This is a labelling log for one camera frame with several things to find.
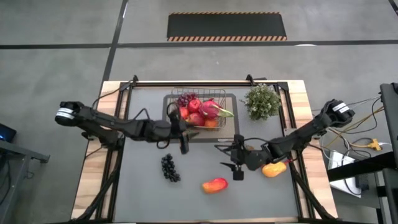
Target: green plant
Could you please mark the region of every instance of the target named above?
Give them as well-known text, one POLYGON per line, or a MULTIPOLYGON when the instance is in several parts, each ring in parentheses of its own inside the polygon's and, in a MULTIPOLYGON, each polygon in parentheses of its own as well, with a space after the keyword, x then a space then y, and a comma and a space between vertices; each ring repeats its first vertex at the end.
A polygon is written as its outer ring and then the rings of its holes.
POLYGON ((259 84, 248 91, 244 97, 245 100, 241 101, 248 108, 249 116, 253 120, 266 120, 279 112, 280 97, 270 86, 259 84))

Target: black floor mat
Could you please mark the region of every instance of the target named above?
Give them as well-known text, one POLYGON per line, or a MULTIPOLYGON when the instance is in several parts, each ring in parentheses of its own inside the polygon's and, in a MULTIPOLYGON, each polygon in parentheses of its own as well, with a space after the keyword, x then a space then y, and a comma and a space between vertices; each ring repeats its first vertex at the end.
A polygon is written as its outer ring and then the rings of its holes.
POLYGON ((169 15, 168 41, 287 40, 279 12, 175 12, 169 15))

